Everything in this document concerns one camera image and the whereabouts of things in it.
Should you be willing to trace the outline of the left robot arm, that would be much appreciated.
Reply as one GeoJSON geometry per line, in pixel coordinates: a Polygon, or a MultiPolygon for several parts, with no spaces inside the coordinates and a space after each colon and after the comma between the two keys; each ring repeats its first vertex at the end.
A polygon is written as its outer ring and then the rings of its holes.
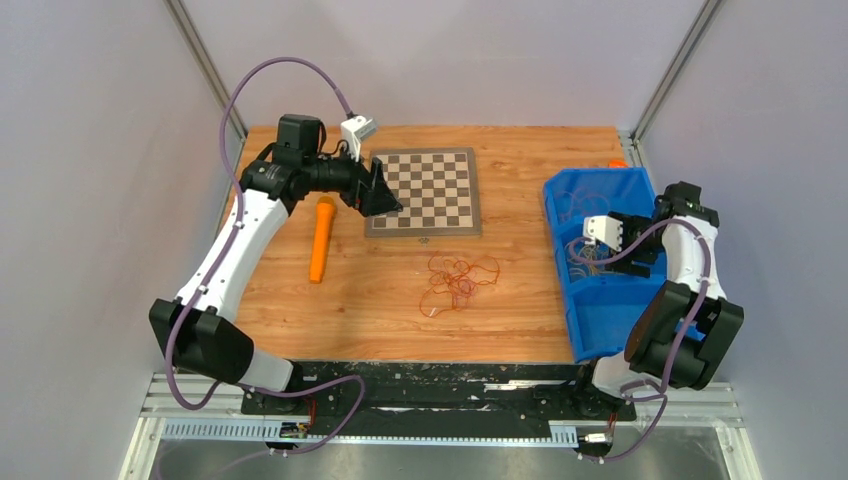
{"type": "Polygon", "coordinates": [[[222,383],[268,390],[282,414],[300,410],[306,388],[292,378],[291,361],[262,351],[235,324],[248,280],[270,240],[312,192],[335,192],[364,217],[401,210],[379,160],[366,165],[361,143],[375,120],[351,116],[340,125],[335,151],[323,153],[322,121],[286,114],[277,137],[236,183],[224,226],[201,266],[174,299],[158,299],[149,311],[153,332],[170,365],[222,383]]]}

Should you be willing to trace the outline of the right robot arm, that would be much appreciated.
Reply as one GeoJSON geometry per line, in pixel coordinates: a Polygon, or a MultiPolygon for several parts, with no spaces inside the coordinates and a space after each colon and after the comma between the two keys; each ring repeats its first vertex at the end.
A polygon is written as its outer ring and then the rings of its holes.
{"type": "Polygon", "coordinates": [[[592,378],[572,388],[571,403],[580,415],[596,417],[611,395],[625,398],[641,386],[658,393],[703,389],[741,329],[744,310],[728,300],[717,270],[719,215],[700,196],[699,186],[679,181],[655,198],[649,217],[609,212],[584,220],[582,242],[612,252],[595,265],[647,277],[663,254],[666,278],[623,352],[598,360],[592,378]]]}

